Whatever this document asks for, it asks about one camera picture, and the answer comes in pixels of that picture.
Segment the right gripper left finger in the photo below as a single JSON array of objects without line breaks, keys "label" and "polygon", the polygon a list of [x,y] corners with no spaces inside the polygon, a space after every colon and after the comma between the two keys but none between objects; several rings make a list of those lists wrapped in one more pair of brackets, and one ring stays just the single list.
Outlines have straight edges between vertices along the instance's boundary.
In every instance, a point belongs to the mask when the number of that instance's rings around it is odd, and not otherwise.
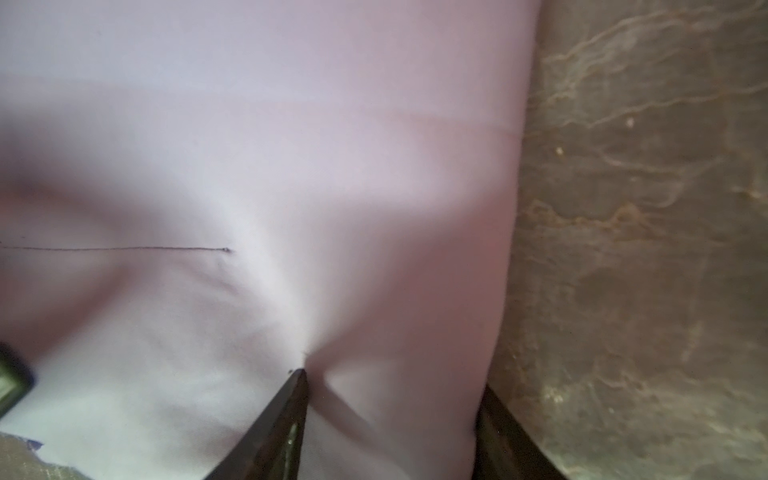
[{"label": "right gripper left finger", "polygon": [[306,371],[293,371],[206,480],[296,480],[309,396]]}]

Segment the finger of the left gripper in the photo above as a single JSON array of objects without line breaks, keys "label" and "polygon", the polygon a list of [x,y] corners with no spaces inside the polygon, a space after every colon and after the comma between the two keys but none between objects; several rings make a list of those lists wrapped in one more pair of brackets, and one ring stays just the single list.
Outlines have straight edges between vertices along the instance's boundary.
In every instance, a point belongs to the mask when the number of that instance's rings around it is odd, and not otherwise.
[{"label": "finger of the left gripper", "polygon": [[35,375],[6,343],[1,343],[0,416],[10,412],[35,386]]}]

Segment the lavender skirt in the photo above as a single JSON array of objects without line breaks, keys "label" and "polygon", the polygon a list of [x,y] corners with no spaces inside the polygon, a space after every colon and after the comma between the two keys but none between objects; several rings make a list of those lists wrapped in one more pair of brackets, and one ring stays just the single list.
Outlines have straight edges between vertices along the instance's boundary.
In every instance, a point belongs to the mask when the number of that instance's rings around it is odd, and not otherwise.
[{"label": "lavender skirt", "polygon": [[468,479],[536,1],[5,1],[1,421],[201,479],[288,374],[305,479]]}]

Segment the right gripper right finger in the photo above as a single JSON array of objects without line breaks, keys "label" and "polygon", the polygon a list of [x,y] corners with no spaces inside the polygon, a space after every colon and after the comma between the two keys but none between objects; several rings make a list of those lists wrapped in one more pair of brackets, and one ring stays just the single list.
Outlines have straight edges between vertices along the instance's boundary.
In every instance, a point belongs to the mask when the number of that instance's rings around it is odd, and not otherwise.
[{"label": "right gripper right finger", "polygon": [[475,480],[566,480],[489,385],[477,414]]}]

